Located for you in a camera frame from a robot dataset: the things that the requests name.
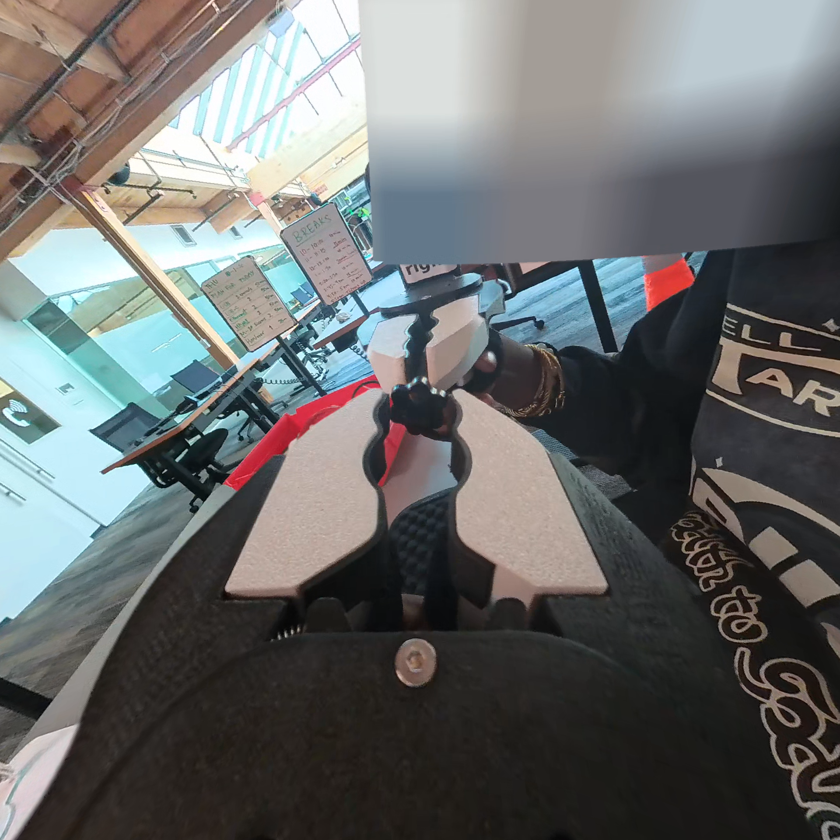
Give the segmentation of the orange traffic cone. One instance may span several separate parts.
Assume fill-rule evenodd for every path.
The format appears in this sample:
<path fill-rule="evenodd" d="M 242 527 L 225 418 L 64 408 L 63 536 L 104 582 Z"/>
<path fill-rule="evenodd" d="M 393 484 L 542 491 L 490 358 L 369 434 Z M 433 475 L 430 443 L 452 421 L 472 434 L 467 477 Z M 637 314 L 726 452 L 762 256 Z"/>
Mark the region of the orange traffic cone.
<path fill-rule="evenodd" d="M 692 285 L 695 275 L 681 253 L 645 255 L 644 292 L 646 310 L 653 310 L 661 302 Z"/>

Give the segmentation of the person's right hand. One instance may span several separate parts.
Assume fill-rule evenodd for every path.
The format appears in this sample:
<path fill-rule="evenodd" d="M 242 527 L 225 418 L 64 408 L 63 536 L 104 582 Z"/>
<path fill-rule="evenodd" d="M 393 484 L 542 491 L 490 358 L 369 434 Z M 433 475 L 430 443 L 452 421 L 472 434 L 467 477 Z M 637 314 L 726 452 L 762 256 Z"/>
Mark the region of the person's right hand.
<path fill-rule="evenodd" d="M 541 375 L 533 351 L 502 335 L 500 353 L 483 352 L 468 372 L 465 388 L 486 403 L 519 411 L 531 404 Z"/>

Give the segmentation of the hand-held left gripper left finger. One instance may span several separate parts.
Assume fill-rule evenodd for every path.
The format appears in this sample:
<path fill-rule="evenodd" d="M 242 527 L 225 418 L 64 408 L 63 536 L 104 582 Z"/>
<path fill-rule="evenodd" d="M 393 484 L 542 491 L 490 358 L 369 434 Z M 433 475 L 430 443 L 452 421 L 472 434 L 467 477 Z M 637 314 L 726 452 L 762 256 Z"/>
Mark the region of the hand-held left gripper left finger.
<path fill-rule="evenodd" d="M 387 395 L 369 390 L 290 444 L 225 584 L 238 599 L 306 601 L 361 571 L 385 535 Z"/>

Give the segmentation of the grey-topped office desk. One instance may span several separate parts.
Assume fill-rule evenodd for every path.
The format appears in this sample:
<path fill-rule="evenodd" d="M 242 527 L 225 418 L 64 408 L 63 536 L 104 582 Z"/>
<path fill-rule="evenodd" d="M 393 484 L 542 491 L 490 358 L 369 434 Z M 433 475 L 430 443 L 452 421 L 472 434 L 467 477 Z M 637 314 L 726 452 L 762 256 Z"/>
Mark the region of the grey-topped office desk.
<path fill-rule="evenodd" d="M 373 314 L 375 314 L 375 310 L 364 314 L 362 310 L 355 306 L 338 310 L 335 316 L 324 325 L 312 348 L 314 350 L 333 348 L 341 352 L 354 346 L 358 341 L 359 330 L 371 319 Z"/>

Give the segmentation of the brown-edged office desk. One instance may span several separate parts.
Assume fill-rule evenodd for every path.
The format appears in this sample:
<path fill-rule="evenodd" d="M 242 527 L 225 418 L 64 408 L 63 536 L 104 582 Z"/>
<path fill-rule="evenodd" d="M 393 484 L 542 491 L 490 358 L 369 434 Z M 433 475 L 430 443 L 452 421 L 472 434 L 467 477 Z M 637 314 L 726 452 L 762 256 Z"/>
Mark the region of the brown-edged office desk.
<path fill-rule="evenodd" d="M 208 429 L 226 412 L 242 412 L 259 430 L 270 431 L 279 416 L 271 407 L 270 399 L 259 393 L 261 384 L 257 380 L 278 354 L 277 343 L 270 344 L 268 350 L 249 353 L 236 363 L 230 378 L 197 401 L 193 409 L 167 417 L 152 431 L 144 431 L 117 460 L 105 466 L 101 474 L 105 476 L 122 467 L 137 466 L 160 489 L 174 485 L 188 489 L 193 497 L 191 510 L 197 509 L 217 485 L 225 482 L 232 469 L 218 462 L 218 449 L 211 453 L 206 465 L 200 458 L 190 455 L 190 450 L 210 451 L 211 446 L 205 441 L 212 439 L 213 434 Z"/>

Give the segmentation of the wooden support post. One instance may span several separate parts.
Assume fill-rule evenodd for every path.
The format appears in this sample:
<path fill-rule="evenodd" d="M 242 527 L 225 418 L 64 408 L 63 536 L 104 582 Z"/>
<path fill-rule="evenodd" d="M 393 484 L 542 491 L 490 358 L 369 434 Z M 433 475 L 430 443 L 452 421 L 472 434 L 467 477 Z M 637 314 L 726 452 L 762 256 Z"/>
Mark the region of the wooden support post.
<path fill-rule="evenodd" d="M 186 295 L 160 268 L 126 226 L 118 219 L 97 189 L 74 175 L 63 179 L 59 194 L 78 210 L 113 247 L 143 282 L 154 292 L 171 314 L 209 352 L 224 369 L 237 363 L 239 357 L 223 341 L 210 323 L 195 309 Z"/>

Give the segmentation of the wall logo window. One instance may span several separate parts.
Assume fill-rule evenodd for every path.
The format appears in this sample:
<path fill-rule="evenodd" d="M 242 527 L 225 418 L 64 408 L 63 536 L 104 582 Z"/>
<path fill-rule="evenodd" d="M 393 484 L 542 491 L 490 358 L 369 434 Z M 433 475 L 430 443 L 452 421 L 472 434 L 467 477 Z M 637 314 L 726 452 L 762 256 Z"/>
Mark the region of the wall logo window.
<path fill-rule="evenodd" d="M 1 395 L 1 425 L 28 445 L 60 428 L 52 416 L 14 390 Z"/>

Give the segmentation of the whiteboard on black stand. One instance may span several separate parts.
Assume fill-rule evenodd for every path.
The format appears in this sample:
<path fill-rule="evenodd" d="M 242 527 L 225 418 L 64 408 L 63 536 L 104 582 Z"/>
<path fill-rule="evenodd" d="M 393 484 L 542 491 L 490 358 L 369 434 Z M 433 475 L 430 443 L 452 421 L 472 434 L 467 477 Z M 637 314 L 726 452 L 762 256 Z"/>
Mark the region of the whiteboard on black stand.
<path fill-rule="evenodd" d="M 335 202 L 284 227 L 280 238 L 326 306 L 372 280 L 371 269 Z"/>
<path fill-rule="evenodd" d="M 319 395 L 326 392 L 294 353 L 288 338 L 299 322 L 251 255 L 236 260 L 203 280 L 200 288 L 248 351 L 276 341 L 289 370 Z"/>

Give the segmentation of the red plastic bin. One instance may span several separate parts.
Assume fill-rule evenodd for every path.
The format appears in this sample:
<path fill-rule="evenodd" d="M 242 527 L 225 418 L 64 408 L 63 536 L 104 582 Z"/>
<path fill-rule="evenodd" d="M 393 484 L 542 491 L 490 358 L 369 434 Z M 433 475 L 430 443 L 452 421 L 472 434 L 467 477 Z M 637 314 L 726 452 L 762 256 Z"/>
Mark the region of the red plastic bin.
<path fill-rule="evenodd" d="M 374 376 L 323 395 L 283 415 L 225 484 L 239 490 L 274 457 L 283 455 L 275 490 L 289 501 L 297 490 L 360 493 L 363 504 L 383 500 L 386 483 L 406 435 L 391 419 L 391 399 Z"/>

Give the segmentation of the black mesh pad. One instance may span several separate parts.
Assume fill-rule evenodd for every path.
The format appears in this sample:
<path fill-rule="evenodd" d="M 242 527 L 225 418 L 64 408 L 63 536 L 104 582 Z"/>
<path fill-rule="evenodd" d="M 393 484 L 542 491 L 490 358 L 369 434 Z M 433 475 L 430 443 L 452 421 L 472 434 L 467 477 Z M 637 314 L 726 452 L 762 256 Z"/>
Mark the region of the black mesh pad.
<path fill-rule="evenodd" d="M 392 574 L 404 594 L 426 596 L 450 583 L 449 507 L 454 491 L 447 488 L 415 501 L 389 527 Z"/>

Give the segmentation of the black office chair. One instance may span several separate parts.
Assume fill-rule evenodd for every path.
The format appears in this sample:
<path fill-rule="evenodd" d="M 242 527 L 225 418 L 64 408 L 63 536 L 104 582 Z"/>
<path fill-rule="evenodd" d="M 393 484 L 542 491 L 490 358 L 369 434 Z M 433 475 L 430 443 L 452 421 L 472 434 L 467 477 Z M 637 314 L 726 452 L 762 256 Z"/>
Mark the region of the black office chair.
<path fill-rule="evenodd" d="M 213 387 L 220 381 L 220 375 L 204 363 L 194 360 L 179 371 L 172 373 L 171 379 L 185 389 L 188 394 L 194 395 Z"/>
<path fill-rule="evenodd" d="M 143 440 L 160 418 L 137 403 L 130 402 L 126 407 L 111 416 L 100 425 L 89 429 L 90 434 L 121 454 L 126 454 L 137 441 Z"/>

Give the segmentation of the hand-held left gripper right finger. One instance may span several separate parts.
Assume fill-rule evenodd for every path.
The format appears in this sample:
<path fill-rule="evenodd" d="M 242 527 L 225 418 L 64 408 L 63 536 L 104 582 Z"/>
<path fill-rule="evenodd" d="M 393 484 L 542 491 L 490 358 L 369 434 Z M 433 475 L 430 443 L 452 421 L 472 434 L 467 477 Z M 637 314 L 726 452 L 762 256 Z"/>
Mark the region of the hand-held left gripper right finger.
<path fill-rule="evenodd" d="M 477 397 L 452 396 L 449 568 L 479 609 L 515 599 L 602 596 L 605 574 L 546 449 Z"/>

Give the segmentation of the black star knob screw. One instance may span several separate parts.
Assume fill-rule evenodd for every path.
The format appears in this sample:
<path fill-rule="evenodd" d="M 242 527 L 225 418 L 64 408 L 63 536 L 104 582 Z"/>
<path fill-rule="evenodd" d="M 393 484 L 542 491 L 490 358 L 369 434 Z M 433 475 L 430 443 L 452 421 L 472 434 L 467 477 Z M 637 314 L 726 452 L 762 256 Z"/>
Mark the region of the black star knob screw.
<path fill-rule="evenodd" d="M 390 418 L 414 436 L 449 440 L 455 404 L 446 391 L 433 387 L 424 376 L 395 385 L 390 394 Z"/>

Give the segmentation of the black printed sweatshirt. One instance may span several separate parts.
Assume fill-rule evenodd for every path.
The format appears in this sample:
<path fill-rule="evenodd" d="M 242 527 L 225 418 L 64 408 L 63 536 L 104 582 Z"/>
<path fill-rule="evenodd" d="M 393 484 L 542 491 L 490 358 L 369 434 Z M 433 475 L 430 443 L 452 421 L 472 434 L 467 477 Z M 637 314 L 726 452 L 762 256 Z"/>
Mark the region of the black printed sweatshirt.
<path fill-rule="evenodd" d="M 759 768 L 838 838 L 838 238 L 710 252 L 669 315 L 695 386 L 689 510 L 670 545 L 731 659 Z"/>

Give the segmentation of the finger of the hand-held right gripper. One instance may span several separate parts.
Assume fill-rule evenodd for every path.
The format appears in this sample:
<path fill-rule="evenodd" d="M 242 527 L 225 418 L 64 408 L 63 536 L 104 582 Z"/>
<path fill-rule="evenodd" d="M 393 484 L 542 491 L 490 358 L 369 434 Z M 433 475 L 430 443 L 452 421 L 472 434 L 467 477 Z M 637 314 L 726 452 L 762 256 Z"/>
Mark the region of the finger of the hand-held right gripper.
<path fill-rule="evenodd" d="M 367 358 L 384 394 L 421 374 L 420 320 L 404 315 L 381 320 L 367 346 Z"/>
<path fill-rule="evenodd" d="M 427 342 L 427 378 L 439 391 L 462 382 L 487 348 L 489 328 L 479 297 L 462 297 L 433 311 Z"/>

